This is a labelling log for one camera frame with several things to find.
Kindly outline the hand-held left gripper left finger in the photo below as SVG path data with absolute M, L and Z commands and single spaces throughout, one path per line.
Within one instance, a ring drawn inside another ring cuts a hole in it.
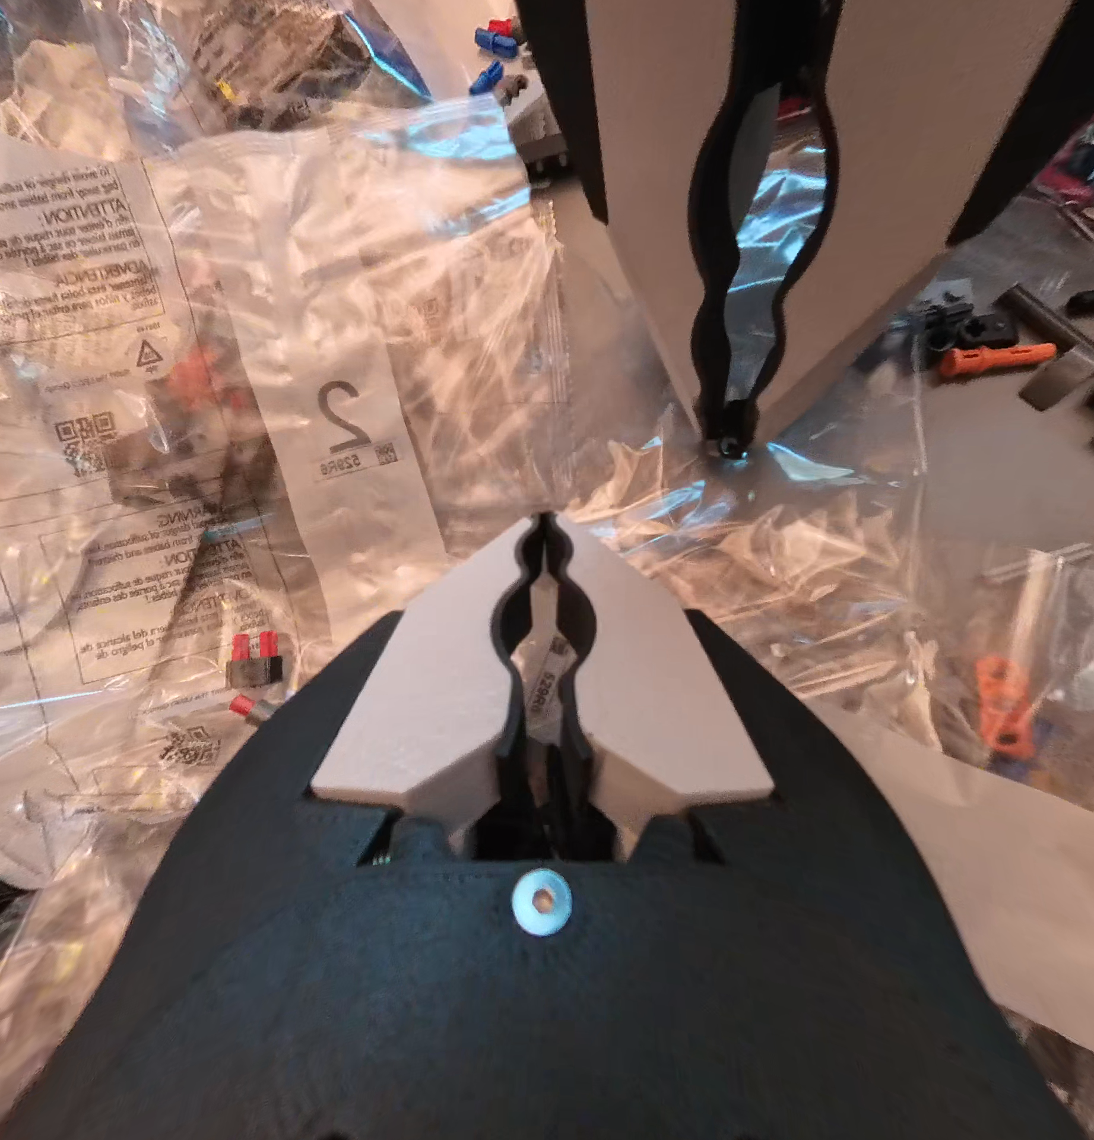
M 511 524 L 417 590 L 342 720 L 313 796 L 435 819 L 459 843 L 499 802 L 514 663 L 499 612 L 533 583 L 539 515 Z

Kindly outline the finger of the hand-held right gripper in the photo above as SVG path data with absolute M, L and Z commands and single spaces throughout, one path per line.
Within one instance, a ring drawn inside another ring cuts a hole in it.
M 935 0 L 838 6 L 825 73 L 825 212 L 770 248 L 740 219 L 740 394 L 760 433 L 800 421 L 950 254 L 1069 3 Z
M 711 135 L 740 89 L 750 15 L 736 0 L 582 3 L 607 237 L 707 445 L 722 440 L 725 376 L 692 355 L 711 292 L 692 193 Z

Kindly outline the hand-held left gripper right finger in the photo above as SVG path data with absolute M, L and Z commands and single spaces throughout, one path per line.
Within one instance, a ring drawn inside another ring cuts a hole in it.
M 556 526 L 560 583 L 577 583 L 596 621 L 573 700 L 596 755 L 594 808 L 616 838 L 637 843 L 658 814 L 770 798 L 773 779 L 682 602 L 569 515 Z

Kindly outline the numbered clear plastic bag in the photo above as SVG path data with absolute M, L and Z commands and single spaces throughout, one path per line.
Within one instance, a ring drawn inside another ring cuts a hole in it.
M 553 618 L 533 618 L 526 638 L 514 646 L 514 667 L 525 680 L 525 717 L 514 729 L 518 765 L 533 785 L 533 802 L 546 808 L 553 798 L 553 750 L 564 742 L 564 699 L 560 680 L 579 660 L 573 642 L 556 628 Z

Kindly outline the clear bag grey blue parts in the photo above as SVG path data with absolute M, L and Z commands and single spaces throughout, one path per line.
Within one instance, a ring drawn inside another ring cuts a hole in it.
M 208 135 L 292 131 L 334 110 L 413 110 L 482 93 L 482 73 L 526 76 L 526 50 L 485 50 L 489 23 L 518 30 L 514 3 L 372 0 L 174 3 L 182 95 Z

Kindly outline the scattered loose lego pieces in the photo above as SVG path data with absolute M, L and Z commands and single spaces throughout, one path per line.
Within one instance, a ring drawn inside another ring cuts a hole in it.
M 1094 335 L 1079 323 L 1084 316 L 1094 316 L 1094 289 L 1074 292 L 1063 308 L 1021 283 L 1005 289 L 988 312 L 978 312 L 963 289 L 932 292 L 914 308 L 924 360 L 941 382 L 1028 372 L 1021 383 L 1028 408 L 1055 408 L 1079 390 L 1094 408 Z

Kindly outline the small zip bag colourful parts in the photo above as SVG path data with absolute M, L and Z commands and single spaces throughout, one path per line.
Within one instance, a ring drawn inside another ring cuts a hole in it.
M 1035 179 L 1035 191 L 1094 237 L 1094 122 L 1059 150 L 1059 157 Z

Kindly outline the black brick red pins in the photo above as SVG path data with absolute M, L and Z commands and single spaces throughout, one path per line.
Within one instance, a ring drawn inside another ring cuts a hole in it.
M 236 634 L 224 679 L 227 679 L 227 691 L 266 691 L 266 684 L 283 680 L 280 634 L 277 628 Z

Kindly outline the clear bag red black parts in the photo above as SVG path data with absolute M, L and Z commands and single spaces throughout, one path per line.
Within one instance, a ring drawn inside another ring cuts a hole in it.
M 313 580 L 232 331 L 141 161 L 0 135 L 0 798 L 212 765 L 236 634 L 305 663 Z

